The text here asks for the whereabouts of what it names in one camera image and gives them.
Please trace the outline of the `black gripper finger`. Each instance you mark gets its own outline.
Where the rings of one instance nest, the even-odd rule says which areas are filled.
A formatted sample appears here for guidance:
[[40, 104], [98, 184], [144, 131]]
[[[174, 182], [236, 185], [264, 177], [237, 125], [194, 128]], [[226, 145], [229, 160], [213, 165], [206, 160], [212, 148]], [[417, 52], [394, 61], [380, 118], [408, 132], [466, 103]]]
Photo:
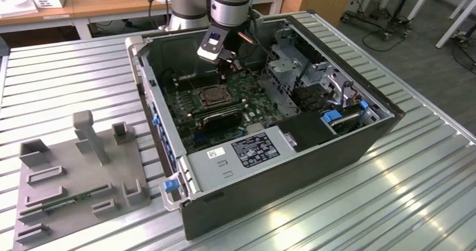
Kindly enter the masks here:
[[218, 84], [226, 83], [226, 72], [228, 72], [228, 63], [225, 61], [220, 61], [217, 65]]

